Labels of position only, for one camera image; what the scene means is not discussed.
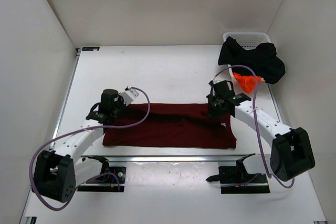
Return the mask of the black t shirt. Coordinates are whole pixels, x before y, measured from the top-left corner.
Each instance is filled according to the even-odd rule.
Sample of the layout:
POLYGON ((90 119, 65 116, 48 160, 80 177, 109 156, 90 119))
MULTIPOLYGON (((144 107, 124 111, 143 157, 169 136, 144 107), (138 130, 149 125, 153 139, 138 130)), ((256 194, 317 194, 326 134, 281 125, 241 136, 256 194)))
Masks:
POLYGON ((249 67, 268 84, 277 83, 286 73, 285 64, 277 57, 274 44, 261 43, 256 48, 247 50, 232 37, 228 37, 223 43, 218 65, 249 67))

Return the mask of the dark red t shirt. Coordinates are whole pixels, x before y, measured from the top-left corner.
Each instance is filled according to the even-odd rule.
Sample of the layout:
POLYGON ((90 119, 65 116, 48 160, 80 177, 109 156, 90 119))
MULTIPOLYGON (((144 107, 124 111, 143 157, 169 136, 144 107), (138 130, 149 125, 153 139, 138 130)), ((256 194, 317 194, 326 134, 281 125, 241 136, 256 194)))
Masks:
POLYGON ((211 118, 207 104, 131 104, 108 129, 103 146, 214 148, 236 147, 230 115, 211 118))

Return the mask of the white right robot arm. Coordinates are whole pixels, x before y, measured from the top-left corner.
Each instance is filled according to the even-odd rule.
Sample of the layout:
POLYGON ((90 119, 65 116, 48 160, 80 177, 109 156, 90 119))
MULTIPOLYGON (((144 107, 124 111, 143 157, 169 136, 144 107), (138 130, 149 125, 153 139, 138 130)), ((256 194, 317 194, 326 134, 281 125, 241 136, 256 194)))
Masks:
POLYGON ((231 81, 210 81, 209 85, 209 115, 213 118, 222 115, 234 117, 255 130, 257 139, 265 140, 271 148, 270 154, 249 154, 236 161, 236 177, 240 181, 247 182, 255 174, 266 174, 287 182, 315 167, 305 129, 294 129, 258 109, 254 98, 234 92, 231 81))

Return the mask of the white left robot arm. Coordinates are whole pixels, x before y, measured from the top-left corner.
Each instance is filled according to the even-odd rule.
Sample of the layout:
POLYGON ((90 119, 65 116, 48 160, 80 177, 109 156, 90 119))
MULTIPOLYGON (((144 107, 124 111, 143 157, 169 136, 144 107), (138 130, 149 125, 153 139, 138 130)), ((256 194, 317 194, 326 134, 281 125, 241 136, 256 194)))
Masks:
POLYGON ((138 92, 127 88, 123 92, 105 89, 76 133, 67 134, 52 151, 41 150, 33 158, 29 178, 32 190, 61 203, 67 202, 77 186, 92 177, 105 182, 110 176, 108 161, 101 156, 82 158, 84 152, 104 135, 103 127, 137 98, 138 92))

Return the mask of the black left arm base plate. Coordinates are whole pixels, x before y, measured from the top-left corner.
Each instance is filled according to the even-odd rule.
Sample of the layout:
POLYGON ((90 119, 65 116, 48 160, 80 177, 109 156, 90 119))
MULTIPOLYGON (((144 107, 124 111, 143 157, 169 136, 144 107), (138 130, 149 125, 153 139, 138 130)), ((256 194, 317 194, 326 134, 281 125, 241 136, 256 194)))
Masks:
POLYGON ((99 173, 90 173, 88 179, 78 185, 77 191, 123 193, 127 175, 126 163, 117 164, 97 155, 82 158, 82 162, 87 165, 93 161, 95 168, 98 167, 98 170, 94 171, 99 173))

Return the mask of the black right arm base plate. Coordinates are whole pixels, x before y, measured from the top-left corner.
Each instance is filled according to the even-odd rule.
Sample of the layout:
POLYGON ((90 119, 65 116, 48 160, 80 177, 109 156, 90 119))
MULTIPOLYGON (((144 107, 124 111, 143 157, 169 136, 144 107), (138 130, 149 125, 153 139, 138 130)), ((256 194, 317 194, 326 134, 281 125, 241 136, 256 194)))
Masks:
POLYGON ((221 194, 268 194, 267 177, 264 174, 249 174, 243 161, 255 154, 239 158, 235 166, 220 166, 218 174, 206 178, 208 183, 220 182, 221 194))

